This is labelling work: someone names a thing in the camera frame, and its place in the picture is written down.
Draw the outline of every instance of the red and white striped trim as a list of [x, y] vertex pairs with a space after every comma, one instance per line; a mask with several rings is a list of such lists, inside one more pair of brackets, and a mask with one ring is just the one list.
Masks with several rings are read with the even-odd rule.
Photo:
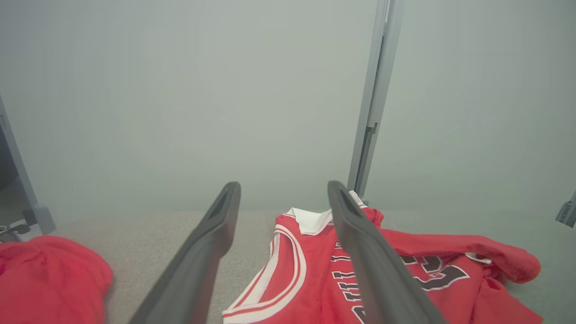
[[[302, 251], [300, 243], [296, 237], [282, 225], [277, 224], [274, 233], [274, 242], [272, 244], [274, 251], [272, 252], [271, 259], [266, 266], [258, 272], [240, 297], [238, 297], [227, 310], [222, 312], [224, 324], [252, 323], [269, 318], [288, 305], [300, 288], [302, 288], [306, 277], [306, 259], [304, 258], [304, 252]], [[294, 274], [292, 280], [288, 287], [274, 298], [266, 302], [254, 303], [254, 301], [258, 301], [262, 297], [278, 264], [278, 251], [280, 249], [278, 244], [280, 242], [279, 235], [285, 235], [292, 243], [294, 255]]]

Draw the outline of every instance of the crumpled red cloth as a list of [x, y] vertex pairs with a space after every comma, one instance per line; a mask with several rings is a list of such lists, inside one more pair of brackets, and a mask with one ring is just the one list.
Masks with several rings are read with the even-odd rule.
[[101, 324], [112, 269], [56, 236], [0, 243], [1, 324]]

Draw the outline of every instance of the striped trim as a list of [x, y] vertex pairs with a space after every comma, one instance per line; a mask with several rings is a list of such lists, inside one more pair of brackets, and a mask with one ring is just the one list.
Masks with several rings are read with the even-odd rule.
[[[224, 324], [230, 323], [252, 323], [262, 321], [266, 318], [269, 318], [282, 310], [290, 301], [295, 297], [298, 293], [302, 285], [304, 284], [304, 279], [306, 277], [306, 260], [304, 258], [304, 252], [302, 251], [302, 247], [298, 240], [294, 237], [294, 235], [284, 226], [276, 225], [275, 233], [285, 235], [292, 243], [292, 248], [294, 251], [294, 274], [290, 284], [286, 289], [284, 289], [278, 296], [262, 303], [255, 303], [255, 304], [247, 304], [244, 302], [234, 303], [230, 306], [227, 310], [222, 312], [224, 317]], [[250, 295], [252, 294], [251, 291], [260, 290], [260, 287], [264, 287], [266, 290], [266, 286], [269, 282], [263, 284], [261, 282], [262, 279], [262, 272], [260, 272], [254, 280], [252, 280], [250, 286], [253, 286], [254, 289], [247, 288], [248, 292], [242, 293], [242, 295]]]

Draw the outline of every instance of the red fabric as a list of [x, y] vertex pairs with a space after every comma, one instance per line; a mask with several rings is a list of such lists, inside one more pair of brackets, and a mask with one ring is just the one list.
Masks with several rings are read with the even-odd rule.
[[101, 324], [112, 269], [68, 239], [0, 243], [2, 324]]
[[[384, 216], [375, 209], [363, 211], [379, 228]], [[542, 322], [503, 285], [530, 281], [540, 272], [539, 261], [525, 250], [484, 236], [381, 233], [448, 323]], [[354, 268], [333, 226], [315, 236], [301, 235], [294, 217], [283, 214], [276, 218], [275, 235], [283, 245], [279, 250], [272, 245], [264, 268], [273, 274], [257, 275], [223, 312], [225, 324], [365, 323]]]

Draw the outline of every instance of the floor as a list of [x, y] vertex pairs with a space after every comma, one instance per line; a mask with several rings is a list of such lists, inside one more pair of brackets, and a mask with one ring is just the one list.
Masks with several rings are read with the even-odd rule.
[[9, 225], [24, 218], [22, 211], [30, 208], [20, 178], [0, 191], [0, 225]]

